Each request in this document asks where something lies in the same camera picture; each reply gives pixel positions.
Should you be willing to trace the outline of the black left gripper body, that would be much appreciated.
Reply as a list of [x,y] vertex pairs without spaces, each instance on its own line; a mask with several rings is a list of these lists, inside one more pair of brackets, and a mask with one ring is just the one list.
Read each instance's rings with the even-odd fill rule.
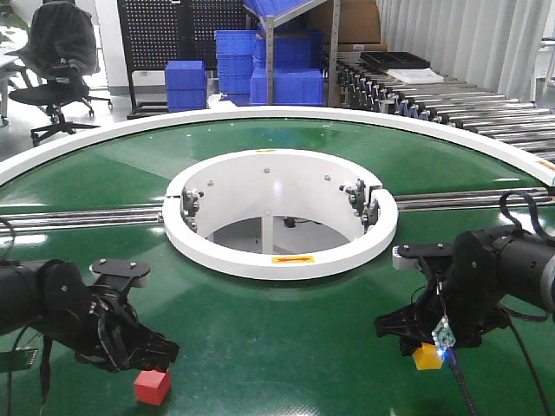
[[92,300],[80,319],[82,331],[76,336],[75,359],[111,373],[132,369],[127,359],[132,341],[130,329],[140,322],[128,302],[127,290],[96,283],[88,290]]

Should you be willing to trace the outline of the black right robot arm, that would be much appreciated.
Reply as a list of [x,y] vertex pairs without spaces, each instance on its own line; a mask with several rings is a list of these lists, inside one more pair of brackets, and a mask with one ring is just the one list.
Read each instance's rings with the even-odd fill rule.
[[393,249],[393,264],[427,278],[417,301],[375,319],[378,336],[399,336],[403,355],[438,343],[442,319],[455,348],[478,347],[483,334],[507,327],[500,307],[506,295],[554,310],[554,248],[514,226],[465,231],[451,244],[401,244]]

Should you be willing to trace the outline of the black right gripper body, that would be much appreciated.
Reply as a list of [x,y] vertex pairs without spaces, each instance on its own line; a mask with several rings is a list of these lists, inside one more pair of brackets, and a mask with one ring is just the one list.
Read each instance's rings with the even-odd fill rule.
[[483,334],[507,327],[507,312],[499,305],[500,295],[475,291],[473,286],[462,288],[453,279],[452,259],[450,262],[423,261],[418,269],[427,278],[427,286],[423,295],[412,303],[425,322],[426,332],[430,333],[429,338],[420,338],[421,343],[434,344],[432,330],[444,315],[456,338],[452,348],[476,348]]

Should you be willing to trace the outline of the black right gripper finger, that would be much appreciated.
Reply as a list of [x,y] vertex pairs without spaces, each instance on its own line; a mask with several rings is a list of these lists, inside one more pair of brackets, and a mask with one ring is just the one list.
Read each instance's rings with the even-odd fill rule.
[[399,338],[399,349],[402,356],[410,356],[418,348],[421,348],[421,339],[419,337],[401,336]]
[[429,338],[425,322],[418,316],[418,308],[414,303],[394,312],[376,317],[375,333],[378,337],[398,335],[406,338]]

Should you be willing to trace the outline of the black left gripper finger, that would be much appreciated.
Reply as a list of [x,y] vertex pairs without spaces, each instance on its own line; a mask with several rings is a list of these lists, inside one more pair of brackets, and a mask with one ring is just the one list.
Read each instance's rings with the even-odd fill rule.
[[177,359],[180,346],[172,341],[169,347],[136,347],[131,341],[128,367],[144,371],[166,372]]
[[162,333],[153,331],[141,323],[132,326],[130,336],[136,347],[169,347],[172,343]]

